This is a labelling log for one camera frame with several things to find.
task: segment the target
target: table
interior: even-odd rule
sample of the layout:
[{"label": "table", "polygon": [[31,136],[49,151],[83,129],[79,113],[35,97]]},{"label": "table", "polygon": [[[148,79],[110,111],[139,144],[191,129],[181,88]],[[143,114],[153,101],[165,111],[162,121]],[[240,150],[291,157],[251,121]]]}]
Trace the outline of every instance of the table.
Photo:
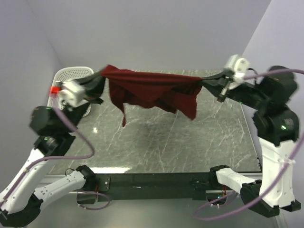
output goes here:
[{"label": "table", "polygon": [[[210,76],[218,70],[150,71],[189,76]],[[219,103],[204,88],[197,97],[197,117],[191,121],[181,112],[167,113],[157,107],[143,109],[126,105],[127,124],[109,98],[93,105],[78,125],[96,148],[87,160],[61,161],[50,174],[86,164],[99,173],[205,172],[226,164],[235,171],[260,171],[257,154],[241,104],[227,99]],[[76,139],[67,155],[85,155],[90,150]]]},{"label": "table", "polygon": [[[77,207],[75,194],[49,205],[27,228],[286,228],[283,217],[265,218],[250,210],[219,221],[204,222],[192,217],[205,201],[191,199],[114,200],[108,208],[89,211]],[[99,202],[88,207],[100,207]],[[219,210],[208,207],[204,217],[226,213],[243,205],[240,198]]]}]

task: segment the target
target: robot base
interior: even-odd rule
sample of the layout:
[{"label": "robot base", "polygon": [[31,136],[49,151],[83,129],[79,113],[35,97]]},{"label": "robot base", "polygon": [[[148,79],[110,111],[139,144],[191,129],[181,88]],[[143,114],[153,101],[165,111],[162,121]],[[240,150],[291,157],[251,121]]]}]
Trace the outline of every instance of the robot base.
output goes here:
[{"label": "robot base", "polygon": [[0,210],[0,224],[4,227],[25,227],[34,221],[40,214],[40,206],[43,200],[34,194],[29,198],[27,206],[19,212],[8,214],[6,210]]},{"label": "robot base", "polygon": [[[247,204],[259,196],[262,181],[257,180],[256,184],[243,184],[241,188],[241,199],[244,204]],[[260,200],[256,205],[249,208],[251,211],[258,213],[264,217],[271,218],[278,216],[280,214],[280,208],[274,206],[273,208],[269,206],[265,201]],[[301,203],[297,200],[291,202],[289,206],[282,207],[281,209],[293,212],[301,209]]]}]

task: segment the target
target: black cable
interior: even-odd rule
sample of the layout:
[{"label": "black cable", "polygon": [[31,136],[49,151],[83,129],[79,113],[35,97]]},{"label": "black cable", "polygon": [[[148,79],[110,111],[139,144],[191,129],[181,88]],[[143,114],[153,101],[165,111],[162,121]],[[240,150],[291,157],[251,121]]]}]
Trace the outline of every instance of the black cable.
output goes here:
[{"label": "black cable", "polygon": [[65,176],[67,176],[67,171],[68,171],[68,170],[75,171],[74,169],[67,168],[66,171],[65,171]]},{"label": "black cable", "polygon": [[248,68],[247,70],[251,70],[255,73],[255,75],[258,75],[258,72],[254,68]]}]

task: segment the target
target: white end effector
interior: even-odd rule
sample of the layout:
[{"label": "white end effector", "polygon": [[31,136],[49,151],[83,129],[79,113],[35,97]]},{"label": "white end effector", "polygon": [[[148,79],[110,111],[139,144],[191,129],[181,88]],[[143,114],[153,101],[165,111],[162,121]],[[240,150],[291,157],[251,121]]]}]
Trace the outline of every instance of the white end effector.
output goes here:
[{"label": "white end effector", "polygon": [[62,83],[58,92],[59,100],[66,101],[72,107],[79,107],[88,101],[84,99],[86,90],[77,81],[70,79]]},{"label": "white end effector", "polygon": [[249,61],[240,55],[233,55],[229,58],[224,67],[226,77],[222,79],[224,88],[218,96],[219,102],[225,101],[228,90],[235,89],[244,82],[244,77],[249,65]]}]

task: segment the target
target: red cloth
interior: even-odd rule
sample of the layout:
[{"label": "red cloth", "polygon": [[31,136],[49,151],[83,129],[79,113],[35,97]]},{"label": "red cloth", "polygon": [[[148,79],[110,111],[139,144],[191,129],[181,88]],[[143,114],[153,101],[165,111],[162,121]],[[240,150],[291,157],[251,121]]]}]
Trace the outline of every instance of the red cloth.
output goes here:
[{"label": "red cloth", "polygon": [[112,65],[104,68],[100,75],[109,79],[110,98],[123,112],[123,126],[126,122],[124,103],[143,108],[159,107],[171,113],[180,110],[192,120],[196,116],[200,77],[135,72]]}]

